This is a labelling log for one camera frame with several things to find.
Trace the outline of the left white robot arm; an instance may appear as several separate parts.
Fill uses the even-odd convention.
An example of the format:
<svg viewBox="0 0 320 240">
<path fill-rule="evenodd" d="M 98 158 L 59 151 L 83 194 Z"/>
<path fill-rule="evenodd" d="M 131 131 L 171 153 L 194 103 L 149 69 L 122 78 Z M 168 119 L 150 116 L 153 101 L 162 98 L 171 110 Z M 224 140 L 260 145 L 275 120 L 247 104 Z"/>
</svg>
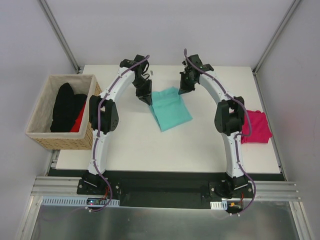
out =
<svg viewBox="0 0 320 240">
<path fill-rule="evenodd" d="M 107 180 L 103 173 L 107 169 L 107 151 L 112 132 L 120 120 L 117 101 L 129 85 L 135 87 L 136 97 L 151 106 L 152 80 L 145 77 L 149 67 L 149 55 L 136 55 L 133 60 L 124 59 L 119 64 L 115 79 L 98 96 L 89 99 L 89 122 L 92 127 L 92 155 L 86 173 L 82 179 L 94 194 L 105 191 Z"/>
</svg>

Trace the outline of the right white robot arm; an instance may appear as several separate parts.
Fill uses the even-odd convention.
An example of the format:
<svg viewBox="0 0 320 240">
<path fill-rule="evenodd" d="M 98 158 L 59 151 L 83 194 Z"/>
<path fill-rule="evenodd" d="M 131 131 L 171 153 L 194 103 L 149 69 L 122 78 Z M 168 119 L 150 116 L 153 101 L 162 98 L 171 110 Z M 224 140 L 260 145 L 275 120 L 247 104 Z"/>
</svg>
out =
<svg viewBox="0 0 320 240">
<path fill-rule="evenodd" d="M 241 135 L 245 124 L 244 99 L 230 94 L 217 79 L 214 68 L 210 64 L 203 64 L 197 54 L 185 56 L 182 64 L 184 70 L 180 73 L 178 93 L 190 93 L 199 84 L 216 103 L 214 126 L 223 139 L 226 171 L 225 180 L 214 187 L 214 192 L 226 199 L 237 197 L 248 185 L 241 150 Z"/>
</svg>

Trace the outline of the teal t-shirt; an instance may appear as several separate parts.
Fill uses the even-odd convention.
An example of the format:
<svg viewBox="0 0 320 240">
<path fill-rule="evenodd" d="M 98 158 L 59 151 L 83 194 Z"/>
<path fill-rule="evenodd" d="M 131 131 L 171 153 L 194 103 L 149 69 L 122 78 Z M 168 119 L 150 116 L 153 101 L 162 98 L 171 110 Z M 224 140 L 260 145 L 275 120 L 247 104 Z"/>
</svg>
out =
<svg viewBox="0 0 320 240">
<path fill-rule="evenodd" d="M 170 87 L 151 93 L 152 106 L 150 111 L 161 132 L 175 128 L 193 119 L 188 111 L 179 89 Z"/>
</svg>

